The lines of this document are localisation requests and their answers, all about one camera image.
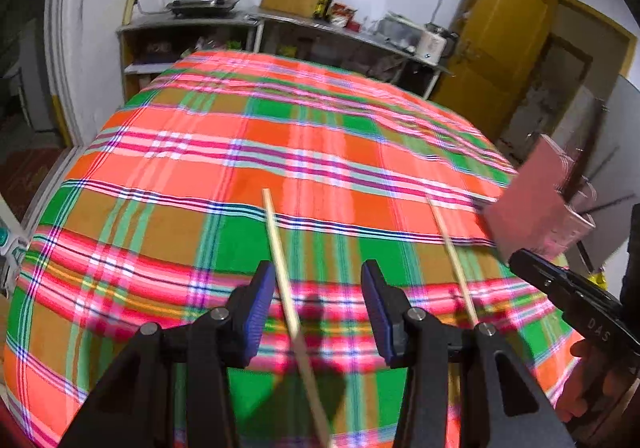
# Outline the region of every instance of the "metal bolt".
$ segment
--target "metal bolt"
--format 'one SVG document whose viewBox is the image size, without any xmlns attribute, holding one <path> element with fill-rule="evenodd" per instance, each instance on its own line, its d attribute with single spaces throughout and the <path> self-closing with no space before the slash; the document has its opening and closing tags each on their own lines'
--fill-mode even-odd
<svg viewBox="0 0 640 448">
<path fill-rule="evenodd" d="M 226 307 L 216 307 L 212 309 L 209 314 L 214 320 L 222 322 L 222 320 L 226 320 L 229 317 L 229 309 Z"/>
<path fill-rule="evenodd" d="M 406 312 L 406 315 L 412 320 L 421 322 L 427 317 L 427 312 L 424 309 L 420 309 L 420 307 L 411 307 L 411 309 Z"/>
<path fill-rule="evenodd" d="M 495 325 L 492 323 L 478 323 L 478 330 L 485 336 L 493 336 L 496 333 Z"/>
<path fill-rule="evenodd" d="M 140 327 L 140 332 L 145 336 L 151 336 L 158 330 L 158 324 L 153 322 L 147 322 Z"/>
</svg>

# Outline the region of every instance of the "wooden stick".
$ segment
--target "wooden stick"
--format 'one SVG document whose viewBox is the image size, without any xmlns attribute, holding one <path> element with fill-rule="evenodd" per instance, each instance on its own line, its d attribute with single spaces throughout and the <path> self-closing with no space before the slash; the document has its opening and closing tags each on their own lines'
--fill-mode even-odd
<svg viewBox="0 0 640 448">
<path fill-rule="evenodd" d="M 267 216 L 267 234 L 269 235 L 271 256 L 273 256 L 273 263 L 276 268 L 276 279 L 278 281 L 282 309 L 284 310 L 284 317 L 291 338 L 293 354 L 296 357 L 302 383 L 305 385 L 306 398 L 309 400 L 309 408 L 311 409 L 311 415 L 316 426 L 316 433 L 318 434 L 320 444 L 324 448 L 335 448 L 334 442 L 331 439 L 329 421 L 322 407 L 322 402 L 320 401 L 318 384 L 316 383 L 316 378 L 311 368 L 308 352 L 306 352 L 305 340 L 300 333 L 300 318 L 293 304 L 289 273 L 287 272 L 284 251 L 282 250 L 282 243 L 280 242 L 280 235 L 278 234 L 271 192 L 268 188 L 262 190 L 262 199 Z"/>
<path fill-rule="evenodd" d="M 462 264 L 460 264 L 460 259 L 458 258 L 458 253 L 456 249 L 453 247 L 453 243 L 451 241 L 451 237 L 449 236 L 449 232 L 447 231 L 447 226 L 444 223 L 444 219 L 440 213 L 440 209 L 438 206 L 433 204 L 430 196 L 427 195 L 426 199 L 431 206 L 431 211 L 433 212 L 433 218 L 436 220 L 436 225 L 440 230 L 440 234 L 444 239 L 444 245 L 447 248 L 447 253 L 449 253 L 449 259 L 453 264 L 453 272 L 456 274 L 456 278 L 458 279 L 458 286 L 460 286 L 460 292 L 462 293 L 462 298 L 465 301 L 465 309 L 466 313 L 471 320 L 471 324 L 475 327 L 478 325 L 478 314 L 476 314 L 476 308 L 474 307 L 473 300 L 471 300 L 471 295 L 469 294 L 469 288 L 466 286 L 466 278 L 465 272 L 462 269 Z"/>
</svg>

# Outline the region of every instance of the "plaid tablecloth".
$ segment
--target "plaid tablecloth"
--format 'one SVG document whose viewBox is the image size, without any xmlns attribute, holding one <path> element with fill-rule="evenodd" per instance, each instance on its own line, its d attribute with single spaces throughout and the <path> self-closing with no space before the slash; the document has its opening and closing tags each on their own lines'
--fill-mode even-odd
<svg viewBox="0 0 640 448">
<path fill-rule="evenodd" d="M 37 444 L 55 446 L 137 327 L 188 323 L 222 304 L 271 258 L 265 187 L 338 446 L 388 445 L 404 386 L 405 372 L 376 351 L 365 259 L 413 304 L 468 326 L 426 192 L 481 319 L 555 399 L 573 333 L 498 261 L 477 213 L 513 173 L 467 121 L 388 84 L 265 54 L 194 54 L 110 118 L 49 203 L 10 313 L 11 411 Z M 230 379 L 246 446 L 315 445 L 277 297 L 258 355 Z M 180 407 L 177 416 L 180 442 Z"/>
</svg>

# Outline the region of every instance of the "open door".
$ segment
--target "open door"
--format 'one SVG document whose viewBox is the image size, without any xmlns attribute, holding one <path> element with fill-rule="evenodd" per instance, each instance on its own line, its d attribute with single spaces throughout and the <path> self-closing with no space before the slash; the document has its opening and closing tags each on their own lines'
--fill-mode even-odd
<svg viewBox="0 0 640 448">
<path fill-rule="evenodd" d="M 478 0 L 433 100 L 495 141 L 546 40 L 557 0 Z"/>
</svg>

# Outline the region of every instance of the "pink utensil holder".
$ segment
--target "pink utensil holder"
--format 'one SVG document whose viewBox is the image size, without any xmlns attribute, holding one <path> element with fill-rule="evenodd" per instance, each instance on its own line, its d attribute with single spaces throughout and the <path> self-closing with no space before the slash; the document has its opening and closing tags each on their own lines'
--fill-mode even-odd
<svg viewBox="0 0 640 448">
<path fill-rule="evenodd" d="M 573 161 L 542 135 L 529 159 L 501 197 L 484 209 L 502 261 L 526 248 L 551 261 L 595 228 L 590 215 L 578 215 L 558 192 Z M 586 185 L 572 200 L 583 208 L 595 192 Z"/>
</svg>

